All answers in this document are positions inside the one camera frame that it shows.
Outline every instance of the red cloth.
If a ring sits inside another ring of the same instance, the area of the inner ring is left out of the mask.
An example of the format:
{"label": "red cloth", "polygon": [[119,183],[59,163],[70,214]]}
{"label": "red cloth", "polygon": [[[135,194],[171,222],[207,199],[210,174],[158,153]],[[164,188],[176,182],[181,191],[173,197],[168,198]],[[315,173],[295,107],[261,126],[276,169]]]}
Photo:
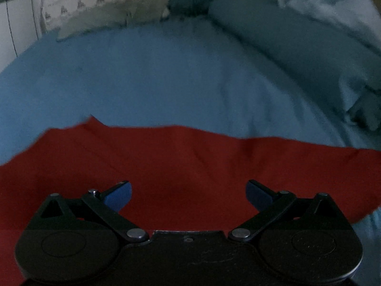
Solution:
{"label": "red cloth", "polygon": [[230,230],[257,212],[256,179],[274,191],[331,194],[354,223],[381,205],[381,152],[280,138],[236,139],[185,127],[110,128],[96,119],[49,130],[0,167],[0,284],[22,282],[13,249],[47,195],[79,198],[133,185],[120,212],[146,230]]}

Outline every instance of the red blanket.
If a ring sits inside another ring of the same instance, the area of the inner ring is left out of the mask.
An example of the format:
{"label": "red blanket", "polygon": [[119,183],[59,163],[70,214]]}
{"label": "red blanket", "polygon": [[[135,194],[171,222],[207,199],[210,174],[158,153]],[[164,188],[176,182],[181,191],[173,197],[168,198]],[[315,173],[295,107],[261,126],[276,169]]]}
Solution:
{"label": "red blanket", "polygon": [[110,128],[94,118],[49,130],[0,167],[0,285],[19,285],[13,249],[50,193],[79,198],[133,185],[120,212],[146,230],[231,230],[256,214],[245,184],[331,194],[354,223],[381,205],[381,152],[280,138],[236,139],[184,127]]}

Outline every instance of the white panel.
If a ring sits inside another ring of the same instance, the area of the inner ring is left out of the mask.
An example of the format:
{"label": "white panel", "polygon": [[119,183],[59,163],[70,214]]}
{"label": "white panel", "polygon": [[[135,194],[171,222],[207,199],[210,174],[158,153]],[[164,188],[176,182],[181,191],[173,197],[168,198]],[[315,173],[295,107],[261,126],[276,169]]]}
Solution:
{"label": "white panel", "polygon": [[9,30],[6,3],[0,4],[0,72],[16,58],[11,31]]}
{"label": "white panel", "polygon": [[7,3],[13,43],[15,45],[17,55],[20,55],[35,41],[37,41],[37,33],[32,11],[32,1],[10,0]]}

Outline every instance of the beige pillow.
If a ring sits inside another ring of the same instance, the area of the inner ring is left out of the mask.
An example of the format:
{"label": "beige pillow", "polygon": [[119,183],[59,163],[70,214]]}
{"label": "beige pillow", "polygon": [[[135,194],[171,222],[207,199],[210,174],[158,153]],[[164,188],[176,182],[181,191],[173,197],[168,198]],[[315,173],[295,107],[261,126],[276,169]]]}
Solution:
{"label": "beige pillow", "polygon": [[57,40],[105,28],[126,27],[160,20],[168,15],[168,0],[126,0],[87,9],[70,18],[58,32]]}

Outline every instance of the blue sheet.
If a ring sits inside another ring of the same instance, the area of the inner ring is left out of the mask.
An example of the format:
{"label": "blue sheet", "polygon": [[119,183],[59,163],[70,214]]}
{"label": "blue sheet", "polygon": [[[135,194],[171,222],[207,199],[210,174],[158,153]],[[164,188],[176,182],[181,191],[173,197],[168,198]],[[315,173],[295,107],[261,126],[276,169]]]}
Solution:
{"label": "blue sheet", "polygon": [[[381,150],[380,135],[317,106],[276,64],[206,17],[59,43],[56,37],[47,34],[0,74],[0,164],[46,129],[90,115],[113,126],[183,125],[239,138]],[[361,285],[381,284],[379,213],[372,226],[357,227],[373,263],[357,275]]]}

